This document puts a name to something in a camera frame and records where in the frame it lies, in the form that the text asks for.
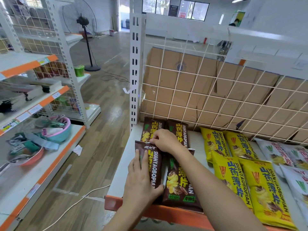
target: white cable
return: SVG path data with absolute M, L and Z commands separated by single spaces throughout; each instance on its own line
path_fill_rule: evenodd
M 104 186 L 104 187 L 100 187 L 100 188 L 96 188 L 94 190 L 91 190 L 88 194 L 84 195 L 78 202 L 74 203 L 72 206 L 70 206 L 60 217 L 59 219 L 57 219 L 53 224 L 49 225 L 46 229 L 44 229 L 43 231 L 46 231 L 47 229 L 49 229 L 50 227 L 52 227 L 55 223 L 57 223 L 67 212 L 68 210 L 70 210 L 73 206 L 75 206 L 76 204 L 78 204 L 80 201 L 82 201 L 85 197 L 87 197 L 91 192 L 95 191 L 95 190 L 100 190 L 100 189 L 104 189 L 104 188 L 107 188 L 109 187 L 110 185 L 108 186 Z

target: yam chip bag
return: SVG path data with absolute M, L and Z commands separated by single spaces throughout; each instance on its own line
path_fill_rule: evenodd
M 280 167 L 308 226 L 308 170 L 285 165 Z
M 188 149 L 192 155 L 195 150 Z M 201 204 L 179 163 L 170 155 L 162 205 L 203 212 Z
M 165 128 L 164 121 L 152 120 L 151 118 L 144 118 L 143 130 L 141 140 L 142 142 L 149 142 L 153 137 L 155 131 Z
M 178 141 L 184 147 L 189 148 L 187 128 L 188 128 L 188 125 L 185 123 L 177 123 L 171 120 L 167 120 L 166 129 L 174 133 Z
M 308 150 L 302 145 L 278 143 L 293 160 L 297 167 L 308 170 Z
M 246 159 L 259 159 L 245 135 L 231 131 L 223 131 L 223 133 L 232 156 Z
M 256 217 L 267 225 L 296 229 L 271 162 L 239 159 Z
M 242 198 L 246 206 L 253 212 L 245 177 L 237 157 L 223 157 L 212 153 L 215 176 L 222 180 L 234 193 Z
M 139 150 L 140 162 L 143 159 L 144 151 L 148 150 L 149 154 L 149 174 L 151 185 L 154 188 L 159 187 L 161 183 L 161 152 L 153 144 L 135 141 L 135 149 Z
M 277 143 L 255 138 L 259 148 L 265 155 L 266 159 L 273 162 L 275 172 L 280 177 L 284 177 L 279 165 L 296 167 L 293 160 L 287 152 Z
M 224 135 L 221 131 L 200 127 L 204 139 L 204 150 L 206 160 L 213 163 L 212 152 L 217 152 L 221 156 L 230 156 L 226 146 Z

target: yellow snack bag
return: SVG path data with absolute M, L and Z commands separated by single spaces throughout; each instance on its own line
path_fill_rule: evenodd
M 217 152 L 222 156 L 230 156 L 224 135 L 221 131 L 211 130 L 204 127 L 200 127 L 200 129 L 204 139 L 204 150 L 208 162 L 213 163 L 212 152 Z
M 277 182 L 272 163 L 241 158 L 239 161 L 247 179 L 256 217 L 263 224 L 296 229 Z
M 259 159 L 245 135 L 223 131 L 232 156 L 246 159 Z
M 238 158 L 223 157 L 216 152 L 212 153 L 212 158 L 215 176 L 241 197 L 246 206 L 253 212 L 245 177 Z

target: left hand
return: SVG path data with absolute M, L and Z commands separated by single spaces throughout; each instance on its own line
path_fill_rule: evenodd
M 140 166 L 139 150 L 135 158 L 129 163 L 128 175 L 124 187 L 122 207 L 138 213 L 140 216 L 154 200 L 164 192 L 164 185 L 154 189 L 150 182 L 148 151 L 144 151 Z

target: fan base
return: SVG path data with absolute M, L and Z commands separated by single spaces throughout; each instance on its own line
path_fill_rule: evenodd
M 100 66 L 84 66 L 84 70 L 86 71 L 98 71 L 100 70 Z

